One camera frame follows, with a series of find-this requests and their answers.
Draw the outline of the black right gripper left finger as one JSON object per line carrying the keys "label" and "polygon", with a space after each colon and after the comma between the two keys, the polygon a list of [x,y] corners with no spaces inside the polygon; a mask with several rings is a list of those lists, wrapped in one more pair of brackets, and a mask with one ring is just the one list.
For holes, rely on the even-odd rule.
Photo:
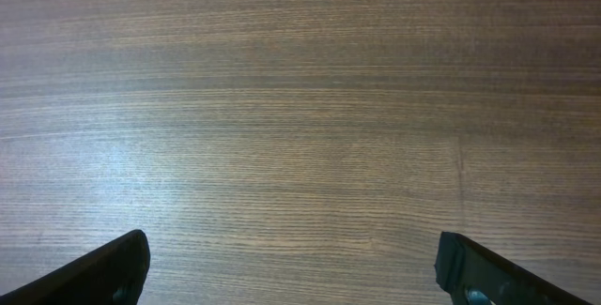
{"label": "black right gripper left finger", "polygon": [[1,305],[136,305],[150,267],[146,234],[132,230],[1,296]]}

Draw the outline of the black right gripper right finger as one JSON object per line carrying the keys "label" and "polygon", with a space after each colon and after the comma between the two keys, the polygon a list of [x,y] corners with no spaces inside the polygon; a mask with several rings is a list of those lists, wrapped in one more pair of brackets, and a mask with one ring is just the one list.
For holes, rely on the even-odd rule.
{"label": "black right gripper right finger", "polygon": [[459,233],[440,234],[435,271],[454,305],[591,305]]}

